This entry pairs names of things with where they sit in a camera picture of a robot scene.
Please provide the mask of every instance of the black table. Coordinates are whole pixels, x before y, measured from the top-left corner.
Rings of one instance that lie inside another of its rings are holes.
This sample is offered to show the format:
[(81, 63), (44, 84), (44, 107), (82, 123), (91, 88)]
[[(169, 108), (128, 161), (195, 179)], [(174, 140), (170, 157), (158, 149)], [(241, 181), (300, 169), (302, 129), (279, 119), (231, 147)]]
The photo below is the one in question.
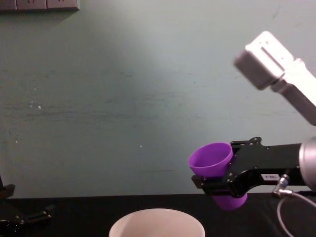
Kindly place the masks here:
[[(147, 208), (186, 212), (202, 223), (207, 237), (285, 237), (277, 221), (278, 200), (270, 194), (248, 196), (247, 203), (232, 212), (222, 211), (205, 195), (9, 199), (6, 202), (25, 213), (56, 205), (51, 226), (27, 235), (30, 237), (107, 237), (112, 224), (120, 217)], [(307, 204), (291, 199), (284, 204), (282, 214), (296, 237), (316, 236), (315, 210)]]

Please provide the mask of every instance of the white bowl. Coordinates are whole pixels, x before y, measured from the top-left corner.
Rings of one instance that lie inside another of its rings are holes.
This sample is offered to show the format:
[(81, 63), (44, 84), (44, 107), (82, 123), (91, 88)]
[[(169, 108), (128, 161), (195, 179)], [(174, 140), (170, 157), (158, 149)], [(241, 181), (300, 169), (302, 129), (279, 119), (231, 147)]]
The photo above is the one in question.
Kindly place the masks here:
[(205, 231), (202, 224), (187, 213), (146, 209), (116, 221), (109, 237), (205, 237)]

